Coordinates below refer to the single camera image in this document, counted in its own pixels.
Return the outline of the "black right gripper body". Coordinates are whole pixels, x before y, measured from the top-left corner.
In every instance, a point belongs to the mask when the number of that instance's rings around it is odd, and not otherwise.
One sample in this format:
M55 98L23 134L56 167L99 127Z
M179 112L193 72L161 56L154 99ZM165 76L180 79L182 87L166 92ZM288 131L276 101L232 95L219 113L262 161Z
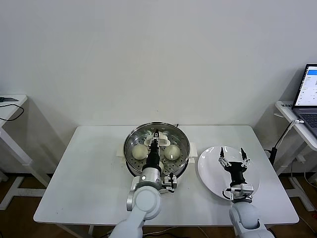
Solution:
M247 168L242 164L242 162L230 162L230 165L225 166L224 169L230 173L230 185L246 184L243 173L247 170Z

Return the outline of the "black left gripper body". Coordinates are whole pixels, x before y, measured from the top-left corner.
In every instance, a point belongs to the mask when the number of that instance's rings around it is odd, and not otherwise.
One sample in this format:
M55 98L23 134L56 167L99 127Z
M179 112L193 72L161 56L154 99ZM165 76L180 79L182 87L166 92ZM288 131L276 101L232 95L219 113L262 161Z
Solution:
M150 150L147 156L146 168L160 169L159 163L160 163L159 148L154 147Z

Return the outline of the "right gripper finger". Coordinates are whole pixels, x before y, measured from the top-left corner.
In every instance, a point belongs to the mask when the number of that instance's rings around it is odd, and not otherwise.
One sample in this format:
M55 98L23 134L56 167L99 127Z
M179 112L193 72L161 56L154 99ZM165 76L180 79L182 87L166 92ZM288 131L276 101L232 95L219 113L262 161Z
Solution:
M247 168L247 164L250 161L250 159L247 157L246 152L243 150L243 148L241 147L241 156L242 156L242 165L241 167L243 168Z
M224 169L227 167L231 167L231 163L228 162L225 158L223 147L221 147L218 161Z

